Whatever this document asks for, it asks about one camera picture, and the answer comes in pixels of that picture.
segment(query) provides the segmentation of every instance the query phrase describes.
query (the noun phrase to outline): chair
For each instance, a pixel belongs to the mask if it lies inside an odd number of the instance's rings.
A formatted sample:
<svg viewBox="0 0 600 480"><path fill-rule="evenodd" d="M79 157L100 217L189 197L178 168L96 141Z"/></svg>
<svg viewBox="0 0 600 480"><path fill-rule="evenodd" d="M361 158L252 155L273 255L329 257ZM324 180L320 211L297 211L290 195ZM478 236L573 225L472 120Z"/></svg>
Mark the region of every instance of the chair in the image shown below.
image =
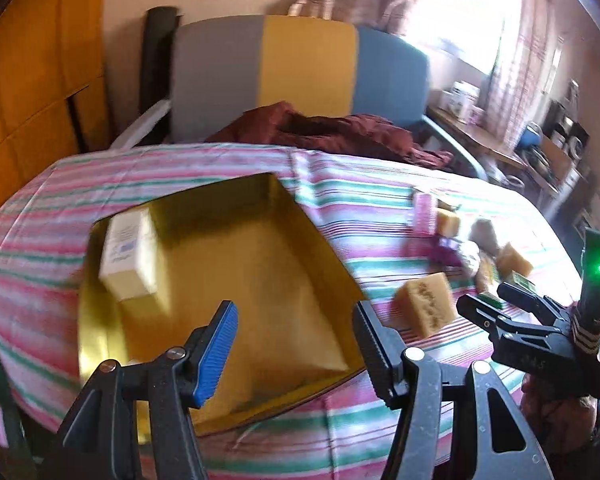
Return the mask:
<svg viewBox="0 0 600 480"><path fill-rule="evenodd" d="M112 148L202 142L243 112L286 100L308 116L385 117L420 144L435 138L454 154L453 172L486 180L467 150L424 115L429 61L397 36L299 16L213 18L177 28L170 70L169 95Z"/></svg>

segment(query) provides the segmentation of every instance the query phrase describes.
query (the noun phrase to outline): bed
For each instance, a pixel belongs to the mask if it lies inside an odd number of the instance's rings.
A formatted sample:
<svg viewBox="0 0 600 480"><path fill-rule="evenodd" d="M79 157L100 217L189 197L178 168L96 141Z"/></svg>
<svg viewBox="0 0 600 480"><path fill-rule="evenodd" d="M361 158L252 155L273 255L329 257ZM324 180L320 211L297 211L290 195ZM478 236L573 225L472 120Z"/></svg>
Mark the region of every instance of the bed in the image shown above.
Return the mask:
<svg viewBox="0 0 600 480"><path fill-rule="evenodd" d="M407 217L413 186L462 202L463 230L493 219L535 265L531 279L563 304L580 279L542 215L521 195L476 178L396 162L246 144L184 144L112 150L56 162L0 209L0 358L17 403L54 430L79 390L77 291L94 221L157 196L208 182L274 172L372 300L383 323L413 342L392 308L397 287L430 269ZM454 297L473 292L450 273ZM509 306L506 312L526 320ZM486 333L458 319L418 343L442 362L487 358ZM494 364L519 397L522 374ZM442 406L438 459L450 445L451 406ZM202 439L213 478L360 478L379 475L397 413L376 398L366 373L288 413Z"/></svg>

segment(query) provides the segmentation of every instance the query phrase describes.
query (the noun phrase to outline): orange object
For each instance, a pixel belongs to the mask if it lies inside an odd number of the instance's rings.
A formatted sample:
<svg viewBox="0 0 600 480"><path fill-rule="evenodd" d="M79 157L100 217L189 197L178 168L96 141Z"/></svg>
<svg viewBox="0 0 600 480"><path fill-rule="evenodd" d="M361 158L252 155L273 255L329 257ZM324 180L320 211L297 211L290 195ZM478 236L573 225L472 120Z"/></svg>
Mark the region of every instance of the orange object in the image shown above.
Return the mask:
<svg viewBox="0 0 600 480"><path fill-rule="evenodd" d="M444 272L407 280L394 301L419 339L434 335L458 316Z"/></svg>
<svg viewBox="0 0 600 480"><path fill-rule="evenodd" d="M445 238L455 238L460 231L460 217L453 211L436 208L436 234Z"/></svg>
<svg viewBox="0 0 600 480"><path fill-rule="evenodd" d="M531 271L534 270L534 266L510 242L501 248L500 254L496 258L496 265L501 276L509 276L511 271L515 270L518 274L528 278Z"/></svg>

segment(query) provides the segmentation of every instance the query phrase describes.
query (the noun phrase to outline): person's hand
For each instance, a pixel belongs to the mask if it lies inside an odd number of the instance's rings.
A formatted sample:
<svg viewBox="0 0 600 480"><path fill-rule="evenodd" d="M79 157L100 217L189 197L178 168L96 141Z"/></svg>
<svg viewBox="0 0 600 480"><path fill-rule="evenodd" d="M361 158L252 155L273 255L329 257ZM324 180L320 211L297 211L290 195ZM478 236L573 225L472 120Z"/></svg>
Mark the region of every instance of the person's hand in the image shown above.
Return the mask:
<svg viewBox="0 0 600 480"><path fill-rule="evenodd" d="M568 453L589 441L596 425L598 400L593 397L552 400L551 390L545 381L525 374L520 411L536 436L543 437L540 444L545 453Z"/></svg>

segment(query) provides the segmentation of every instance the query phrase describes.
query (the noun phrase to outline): screw head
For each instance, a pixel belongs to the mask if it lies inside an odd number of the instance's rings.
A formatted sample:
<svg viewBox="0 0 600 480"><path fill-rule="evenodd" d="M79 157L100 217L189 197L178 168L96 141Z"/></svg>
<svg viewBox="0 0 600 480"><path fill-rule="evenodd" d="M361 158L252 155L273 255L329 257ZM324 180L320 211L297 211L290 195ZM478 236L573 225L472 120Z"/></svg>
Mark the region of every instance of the screw head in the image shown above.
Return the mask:
<svg viewBox="0 0 600 480"><path fill-rule="evenodd" d="M174 346L167 350L167 358L177 361L182 359L187 354L186 350L182 346Z"/></svg>
<svg viewBox="0 0 600 480"><path fill-rule="evenodd" d="M424 359L424 352L417 346L411 346L404 351L404 355L411 361L420 361Z"/></svg>
<svg viewBox="0 0 600 480"><path fill-rule="evenodd" d="M474 363L474 370L479 374L488 374L491 370L491 365L487 361L476 361Z"/></svg>
<svg viewBox="0 0 600 480"><path fill-rule="evenodd" d="M103 361L100 363L100 366L98 366L98 369L101 372L108 374L109 372L112 372L113 370L115 370L116 366L118 366L118 363L116 362L115 359L107 359L106 361Z"/></svg>

